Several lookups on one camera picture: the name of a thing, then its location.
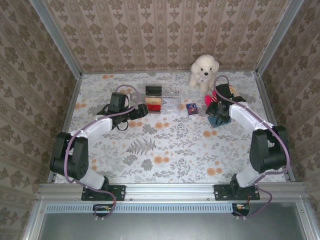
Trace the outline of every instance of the cable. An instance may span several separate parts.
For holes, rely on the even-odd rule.
[[[137,96],[137,101],[136,103],[134,104],[133,107],[131,107],[129,110],[127,111],[124,111],[124,112],[119,112],[119,113],[115,113],[115,114],[111,114],[111,115],[108,115],[108,116],[102,116],[102,117],[99,117],[99,118],[96,118],[94,119],[92,122],[89,122],[87,125],[85,125],[83,128],[81,128],[79,131],[77,131],[72,137],[71,139],[69,140],[69,143],[66,147],[66,150],[65,150],[65,156],[64,156],[64,177],[65,177],[65,180],[72,184],[73,182],[76,182],[77,184],[85,187],[85,188],[88,188],[92,191],[95,191],[97,193],[105,193],[105,194],[108,194],[110,195],[112,198],[113,198],[113,207],[112,209],[110,210],[110,212],[105,216],[105,218],[107,218],[108,216],[110,216],[110,214],[114,211],[115,207],[116,207],[116,204],[117,204],[117,200],[116,200],[116,197],[115,195],[113,195],[111,192],[109,191],[104,191],[104,190],[99,190],[99,189],[95,189],[93,187],[90,187],[88,185],[85,185],[83,184],[82,182],[78,181],[78,180],[70,180],[70,178],[68,177],[68,171],[67,171],[67,166],[68,166],[68,157],[69,157],[69,152],[70,152],[70,148],[71,148],[71,145],[73,143],[73,141],[75,140],[75,138],[82,132],[82,131],[85,131],[86,129],[88,129],[92,124],[96,123],[96,122],[99,122],[101,120],[104,120],[104,119],[109,119],[109,118],[112,118],[112,117],[116,117],[116,116],[121,116],[121,115],[125,115],[125,114],[128,114],[130,113],[131,111],[133,111],[134,109],[136,109],[138,107],[138,103],[140,102],[140,94],[138,92],[138,90],[134,87],[134,86],[131,86],[131,85],[128,85],[128,84],[123,84],[123,85],[120,85],[118,86],[115,91],[117,92],[119,88],[121,87],[130,87],[132,88],[135,93],[136,93],[136,96]]]
[[[216,77],[216,79],[214,80],[214,90],[216,92],[216,94],[221,97],[223,100],[226,100],[230,103],[233,103],[241,108],[243,108],[245,111],[248,111],[248,113],[250,113],[255,119],[257,119],[259,121],[260,124],[262,124],[263,126],[265,126],[271,133],[272,135],[278,140],[278,142],[280,143],[281,147],[283,148],[283,151],[284,151],[284,154],[285,154],[285,159],[286,159],[286,165],[285,165],[285,168],[284,170],[282,171],[269,171],[269,172],[266,172],[265,174],[261,175],[258,179],[256,179],[254,182],[253,182],[253,185],[261,192],[264,192],[266,194],[268,194],[270,196],[270,199],[268,200],[268,202],[266,202],[266,204],[264,206],[262,206],[258,211],[250,214],[250,215],[247,215],[247,216],[243,216],[241,213],[237,212],[237,211],[233,211],[234,213],[238,214],[239,216],[243,217],[243,218],[250,218],[250,217],[253,217],[255,215],[257,215],[258,213],[260,213],[263,209],[265,209],[272,201],[273,199],[273,196],[270,192],[258,187],[257,183],[259,181],[261,181],[266,175],[277,175],[277,174],[284,174],[288,171],[290,165],[291,165],[291,160],[290,160],[290,156],[289,156],[289,152],[288,152],[288,149],[285,145],[285,143],[282,141],[282,139],[279,137],[279,135],[268,125],[266,124],[266,121],[263,120],[262,118],[260,118],[258,115],[256,115],[253,111],[251,111],[250,108],[244,106],[243,104],[241,103],[238,103],[236,101],[233,101],[229,98],[226,98],[224,96],[222,96],[218,91],[217,91],[217,88],[216,88],[216,83],[217,83],[217,80],[219,78],[225,78],[227,80],[227,83],[229,84],[229,78],[225,75],[219,75],[218,77]]]

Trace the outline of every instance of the patterned wallpaper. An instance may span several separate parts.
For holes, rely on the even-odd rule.
[[[263,80],[278,124],[286,126],[293,171],[320,223],[320,1],[305,0]]]
[[[28,0],[0,0],[0,239],[19,239],[47,181],[75,79]]]
[[[83,72],[254,69],[289,0],[44,0]]]

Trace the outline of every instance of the table surface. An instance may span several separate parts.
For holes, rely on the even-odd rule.
[[[223,72],[250,107],[266,118],[252,72]],[[146,84],[182,89],[180,115],[148,114],[129,122],[126,131],[114,129],[89,149],[89,167],[110,183],[227,183],[249,163],[251,139],[239,123],[213,128],[199,88],[190,89],[189,72],[91,74],[82,77],[70,131],[92,121],[121,84],[144,92]],[[120,89],[133,93],[129,87]],[[199,116],[188,117],[185,105],[196,103]],[[284,182],[283,175],[265,182]],[[57,175],[56,183],[65,183]]]

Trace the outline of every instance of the small box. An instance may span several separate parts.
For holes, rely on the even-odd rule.
[[[188,112],[189,117],[198,116],[198,109],[195,103],[188,103],[186,105],[186,110]]]

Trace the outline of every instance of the purple cable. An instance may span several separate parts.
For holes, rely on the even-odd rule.
[[[131,107],[129,110],[127,110],[127,111],[120,112],[120,113],[115,113],[115,114],[111,114],[111,115],[108,115],[108,116],[99,117],[98,119],[95,119],[95,120],[93,120],[92,122],[89,122],[87,125],[85,125],[83,128],[81,128],[79,131],[77,131],[77,132],[71,137],[71,139],[70,139],[70,141],[69,141],[69,143],[68,143],[68,145],[67,145],[67,147],[66,147],[66,150],[65,150],[64,169],[63,169],[63,170],[64,170],[65,180],[66,180],[68,183],[72,184],[72,183],[75,181],[75,179],[74,179],[74,180],[70,180],[70,178],[68,177],[67,166],[68,166],[69,151],[70,151],[70,148],[71,148],[71,145],[72,145],[73,141],[74,141],[75,138],[81,133],[81,131],[85,131],[85,130],[88,129],[92,124],[96,123],[97,121],[101,121],[101,120],[104,120],[104,119],[109,119],[109,118],[111,118],[111,117],[116,117],[116,116],[121,116],[121,115],[124,115],[124,114],[128,114],[128,113],[130,113],[131,111],[133,111],[135,108],[137,108],[138,103],[139,103],[139,101],[140,101],[140,95],[139,95],[138,90],[137,90],[134,86],[131,86],[131,85],[128,85],[128,84],[123,84],[123,85],[118,86],[118,87],[115,89],[115,91],[117,92],[118,89],[121,88],[121,87],[130,87],[130,88],[132,88],[132,89],[135,91],[136,96],[137,96],[137,101],[136,101],[135,105],[134,105],[133,107]],[[92,190],[92,191],[95,191],[95,192],[98,192],[98,193],[109,194],[109,195],[113,198],[113,207],[112,207],[111,211],[105,216],[105,218],[108,217],[108,216],[110,216],[110,214],[114,211],[114,209],[115,209],[115,207],[116,207],[116,204],[117,204],[115,195],[113,195],[113,194],[112,194],[111,192],[109,192],[109,191],[99,190],[99,189],[95,189],[95,188],[93,188],[93,187],[87,186],[87,185],[83,184],[82,182],[80,182],[80,181],[78,181],[78,180],[76,180],[75,182],[76,182],[77,184],[83,186],[83,187],[86,187],[86,188]]]
[[[222,96],[222,95],[217,91],[216,82],[217,82],[217,80],[218,80],[219,78],[221,78],[221,77],[225,78],[225,79],[227,80],[228,84],[229,84],[229,79],[228,79],[227,76],[225,76],[225,75],[219,75],[218,77],[216,77],[216,79],[214,80],[214,85],[213,85],[216,94],[218,94],[218,96],[221,97],[223,100],[226,100],[226,101],[228,101],[228,102],[230,102],[230,103],[233,103],[233,104],[235,104],[235,105],[243,108],[245,111],[248,111],[255,119],[257,119],[263,126],[265,126],[265,127],[272,133],[272,135],[279,141],[281,147],[283,148],[284,154],[285,154],[286,165],[285,165],[284,170],[282,170],[282,171],[266,172],[264,175],[262,175],[261,177],[259,177],[258,179],[256,179],[256,180],[254,181],[253,184],[255,185],[255,187],[256,187],[259,191],[268,194],[268,195],[270,196],[270,199],[269,199],[268,202],[267,202],[263,207],[261,207],[258,211],[256,211],[255,213],[252,213],[252,214],[250,214],[250,215],[248,215],[248,216],[246,216],[246,218],[250,218],[250,217],[253,217],[253,216],[257,215],[257,214],[260,213],[263,209],[265,209],[265,208],[271,203],[271,201],[272,201],[272,199],[273,199],[272,194],[271,194],[270,192],[268,192],[268,191],[266,191],[266,190],[263,190],[262,188],[258,187],[257,183],[258,183],[260,180],[262,180],[266,175],[277,175],[277,174],[284,174],[284,173],[286,173],[286,172],[288,171],[289,167],[290,167],[290,164],[291,164],[290,156],[289,156],[289,152],[288,152],[288,150],[287,150],[287,147],[286,147],[285,143],[282,141],[282,139],[279,137],[279,135],[278,135],[268,124],[266,124],[266,121],[265,121],[265,120],[261,119],[261,118],[260,118],[258,115],[256,115],[253,111],[251,111],[251,109],[249,109],[247,106],[244,106],[243,104],[238,103],[238,102],[236,102],[236,101],[232,101],[231,99]],[[239,212],[237,212],[237,211],[234,211],[234,212],[235,212],[236,214],[238,214],[239,216],[245,217],[245,216],[243,216],[241,213],[239,213]]]

